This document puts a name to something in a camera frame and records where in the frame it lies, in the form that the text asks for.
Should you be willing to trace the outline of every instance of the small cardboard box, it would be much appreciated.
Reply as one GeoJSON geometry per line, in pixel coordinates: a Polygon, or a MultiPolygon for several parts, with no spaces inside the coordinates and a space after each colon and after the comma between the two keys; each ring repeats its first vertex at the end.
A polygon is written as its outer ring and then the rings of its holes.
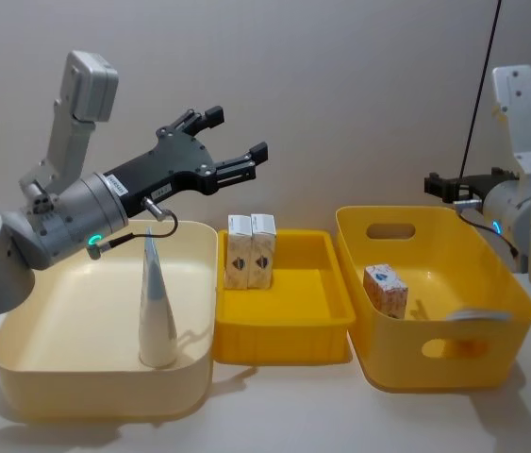
{"type": "Polygon", "coordinates": [[[247,215],[227,217],[227,260],[225,262],[225,287],[234,290],[248,288],[248,270],[253,229],[247,215]]]}
{"type": "Polygon", "coordinates": [[[391,318],[404,319],[407,285],[388,264],[366,266],[363,287],[377,310],[391,318]]]}
{"type": "Polygon", "coordinates": [[[266,290],[272,285],[275,252],[275,220],[272,215],[252,214],[253,244],[248,287],[266,290]]]}

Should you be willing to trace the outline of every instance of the printed label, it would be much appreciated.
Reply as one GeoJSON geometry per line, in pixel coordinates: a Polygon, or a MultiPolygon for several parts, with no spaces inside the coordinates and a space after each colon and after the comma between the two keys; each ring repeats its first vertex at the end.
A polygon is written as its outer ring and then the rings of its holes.
{"type": "Polygon", "coordinates": [[[110,186],[112,186],[112,189],[114,189],[114,192],[116,192],[118,196],[127,195],[129,193],[123,183],[119,181],[118,177],[115,175],[106,176],[106,180],[110,183],[110,186]]]}
{"type": "Polygon", "coordinates": [[[151,197],[156,202],[158,198],[160,198],[161,196],[166,195],[167,193],[169,193],[172,190],[173,190],[173,188],[171,187],[171,183],[168,183],[168,184],[165,184],[164,186],[162,186],[160,189],[156,189],[155,191],[153,191],[151,193],[151,197]]]}

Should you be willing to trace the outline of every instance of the white box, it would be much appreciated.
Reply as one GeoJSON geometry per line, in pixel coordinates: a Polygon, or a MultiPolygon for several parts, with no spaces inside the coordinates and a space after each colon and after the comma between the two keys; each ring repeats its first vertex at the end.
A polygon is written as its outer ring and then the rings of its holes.
{"type": "Polygon", "coordinates": [[[248,263],[253,239],[250,217],[247,215],[228,216],[227,233],[225,287],[245,290],[248,288],[248,263]]]}
{"type": "Polygon", "coordinates": [[[363,287],[377,310],[391,318],[404,319],[407,285],[388,264],[367,266],[363,272],[363,287]]]}
{"type": "Polygon", "coordinates": [[[248,287],[266,290],[272,285],[275,220],[272,215],[252,214],[253,245],[248,266],[248,287]]]}

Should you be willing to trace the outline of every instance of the cream plastic bin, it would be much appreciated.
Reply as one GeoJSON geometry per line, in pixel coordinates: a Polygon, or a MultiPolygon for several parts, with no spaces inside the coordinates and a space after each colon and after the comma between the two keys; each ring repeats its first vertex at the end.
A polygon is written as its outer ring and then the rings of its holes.
{"type": "MultiPolygon", "coordinates": [[[[169,223],[131,221],[119,232],[169,223]]],[[[0,385],[27,418],[179,416],[210,384],[217,234],[181,222],[156,239],[177,327],[179,356],[163,369],[139,360],[143,239],[93,261],[79,252],[37,273],[32,295],[0,328],[0,385]]]]}

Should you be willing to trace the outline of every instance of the yellow plastic tray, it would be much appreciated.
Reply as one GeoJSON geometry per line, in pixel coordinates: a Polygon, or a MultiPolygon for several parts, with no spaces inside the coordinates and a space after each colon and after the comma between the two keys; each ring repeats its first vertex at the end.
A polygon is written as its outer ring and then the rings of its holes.
{"type": "MultiPolygon", "coordinates": [[[[168,231],[131,221],[120,234],[168,231]]],[[[37,273],[36,286],[0,328],[0,385],[25,418],[176,417],[204,399],[212,369],[217,233],[181,222],[156,240],[178,335],[178,357],[139,359],[143,240],[85,251],[37,273]]]]}
{"type": "Polygon", "coordinates": [[[219,233],[214,358],[223,363],[324,364],[349,360],[355,315],[323,231],[279,230],[269,290],[226,290],[227,232],[219,233]]]}
{"type": "Polygon", "coordinates": [[[507,377],[531,326],[531,300],[500,258],[453,210],[337,211],[340,266],[357,321],[351,339],[366,378],[388,391],[493,387],[507,377]],[[374,308],[367,265],[388,263],[408,286],[407,315],[374,308]],[[509,321],[445,321],[460,309],[507,311],[509,321]]]}

